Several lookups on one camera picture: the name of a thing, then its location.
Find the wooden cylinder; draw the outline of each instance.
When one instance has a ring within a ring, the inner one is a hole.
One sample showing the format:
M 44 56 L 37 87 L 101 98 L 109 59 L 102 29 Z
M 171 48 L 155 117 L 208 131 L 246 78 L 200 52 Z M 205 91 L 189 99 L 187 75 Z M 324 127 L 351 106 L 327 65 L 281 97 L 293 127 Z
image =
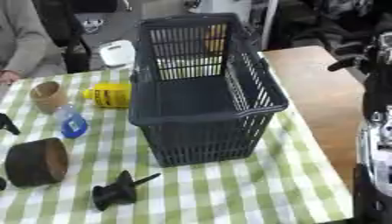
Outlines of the wooden cylinder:
M 8 179 L 19 187 L 60 182 L 67 169 L 67 151 L 58 138 L 14 145 L 5 159 Z
M 52 114 L 57 107 L 66 105 L 67 94 L 61 85 L 55 81 L 48 81 L 37 85 L 30 92 L 30 97 L 44 114 Z

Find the bottle cap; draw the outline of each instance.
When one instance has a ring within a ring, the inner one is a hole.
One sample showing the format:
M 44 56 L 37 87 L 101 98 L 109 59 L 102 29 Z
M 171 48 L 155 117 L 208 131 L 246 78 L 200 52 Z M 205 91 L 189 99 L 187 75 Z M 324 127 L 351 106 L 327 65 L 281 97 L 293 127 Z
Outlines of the bottle cap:
M 94 91 L 91 88 L 86 89 L 86 90 L 83 91 L 83 97 L 86 98 L 86 99 L 92 99 L 93 98 L 93 94 L 94 94 Z

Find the basket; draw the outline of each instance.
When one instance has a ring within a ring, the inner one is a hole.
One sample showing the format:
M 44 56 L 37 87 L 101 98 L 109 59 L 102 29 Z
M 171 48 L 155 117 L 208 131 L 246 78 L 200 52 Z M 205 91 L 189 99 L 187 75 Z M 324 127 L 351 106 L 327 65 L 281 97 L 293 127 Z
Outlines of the basket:
M 140 25 L 129 120 L 163 167 L 248 157 L 287 99 L 235 14 Z

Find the tablecloth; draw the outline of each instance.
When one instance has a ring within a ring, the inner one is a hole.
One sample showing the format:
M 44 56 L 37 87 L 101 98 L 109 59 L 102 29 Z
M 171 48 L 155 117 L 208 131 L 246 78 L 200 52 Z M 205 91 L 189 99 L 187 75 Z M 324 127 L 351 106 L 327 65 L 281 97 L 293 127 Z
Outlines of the tablecloth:
M 352 215 L 351 196 L 315 142 L 293 102 L 274 115 L 255 152 L 246 159 L 161 168 L 127 109 L 102 109 L 81 97 L 100 81 L 126 81 L 129 71 L 92 72 L 21 80 L 0 112 L 22 134 L 1 131 L 0 160 L 17 143 L 62 139 L 69 154 L 66 178 L 56 185 L 0 192 L 1 223 L 315 223 Z M 53 117 L 32 105 L 29 91 L 54 80 L 87 119 L 83 136 L 65 139 Z M 134 179 L 161 177 L 137 188 L 137 203 L 95 209 L 91 190 L 123 170 Z M 0 176 L 6 177 L 3 166 Z

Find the blue bottle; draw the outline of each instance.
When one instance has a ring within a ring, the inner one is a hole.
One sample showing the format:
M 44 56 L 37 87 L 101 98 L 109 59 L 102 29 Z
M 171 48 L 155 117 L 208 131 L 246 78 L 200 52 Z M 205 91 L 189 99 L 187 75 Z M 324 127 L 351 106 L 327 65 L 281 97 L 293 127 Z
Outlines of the blue bottle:
M 61 133 L 66 138 L 79 137 L 88 129 L 86 120 L 72 105 L 58 107 L 54 112 L 54 117 L 61 126 Z

